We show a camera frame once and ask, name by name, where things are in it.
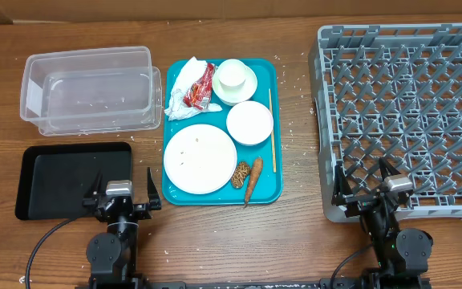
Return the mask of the large white plate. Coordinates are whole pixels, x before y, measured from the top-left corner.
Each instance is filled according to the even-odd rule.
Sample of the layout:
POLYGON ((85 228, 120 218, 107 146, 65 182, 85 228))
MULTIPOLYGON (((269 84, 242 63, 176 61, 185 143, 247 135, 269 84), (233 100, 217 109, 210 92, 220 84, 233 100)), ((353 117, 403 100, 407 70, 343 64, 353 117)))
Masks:
POLYGON ((213 193, 225 186, 237 167, 230 136, 210 124, 193 124, 177 132, 164 150, 164 171, 171 183, 190 194, 213 193))

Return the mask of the orange carrot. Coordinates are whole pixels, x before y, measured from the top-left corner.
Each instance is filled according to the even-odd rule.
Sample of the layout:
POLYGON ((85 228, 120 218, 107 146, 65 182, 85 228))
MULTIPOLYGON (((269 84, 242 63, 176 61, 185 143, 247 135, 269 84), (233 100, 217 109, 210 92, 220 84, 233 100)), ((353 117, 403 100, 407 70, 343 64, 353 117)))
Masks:
POLYGON ((244 203, 247 206, 252 197, 253 191, 256 187, 257 181, 261 175, 263 169, 263 160, 261 157, 258 157, 254 160, 252 169, 249 174, 249 182, 245 191, 244 203))

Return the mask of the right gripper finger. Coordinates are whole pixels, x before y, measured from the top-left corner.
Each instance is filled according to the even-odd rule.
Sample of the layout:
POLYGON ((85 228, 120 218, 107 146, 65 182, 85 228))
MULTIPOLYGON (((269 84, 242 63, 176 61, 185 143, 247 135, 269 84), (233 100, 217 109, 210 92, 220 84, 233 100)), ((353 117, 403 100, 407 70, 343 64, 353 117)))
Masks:
POLYGON ((382 179, 399 174, 399 171, 388 162, 386 157, 379 158, 379 170, 381 172, 382 179))
POLYGON ((343 199, 352 195, 352 189, 340 164, 334 167, 334 192, 333 199, 343 199))

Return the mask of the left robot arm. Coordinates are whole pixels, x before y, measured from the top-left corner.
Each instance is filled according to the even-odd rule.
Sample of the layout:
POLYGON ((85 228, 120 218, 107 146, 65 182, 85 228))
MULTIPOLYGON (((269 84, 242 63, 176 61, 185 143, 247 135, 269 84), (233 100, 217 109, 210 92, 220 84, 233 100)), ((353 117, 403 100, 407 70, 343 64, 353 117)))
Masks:
POLYGON ((107 231, 97 234, 87 244, 91 264, 90 288, 146 288, 147 281, 136 272, 139 221, 150 219, 153 210, 161 209, 161 200, 151 176, 147 176, 147 203, 133 202, 130 180, 109 181, 102 188, 102 174, 96 175, 91 188, 83 195, 82 206, 107 231))

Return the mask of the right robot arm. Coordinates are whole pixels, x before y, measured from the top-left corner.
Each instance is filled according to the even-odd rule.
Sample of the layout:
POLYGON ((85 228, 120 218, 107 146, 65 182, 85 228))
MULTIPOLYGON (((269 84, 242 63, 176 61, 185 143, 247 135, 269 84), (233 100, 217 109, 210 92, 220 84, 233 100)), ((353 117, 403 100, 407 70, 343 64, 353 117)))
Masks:
POLYGON ((324 288, 429 288, 428 271, 432 236, 422 230, 400 229, 395 212, 406 204, 414 192, 412 181, 386 159, 379 159, 381 185, 374 192, 357 196, 346 180, 343 169, 334 169, 334 192, 331 203, 345 206, 348 218, 359 218, 371 243, 344 259, 330 279, 322 280, 324 288), (376 268, 367 268, 358 278, 338 277, 341 268, 353 258, 372 249, 378 261, 376 268))

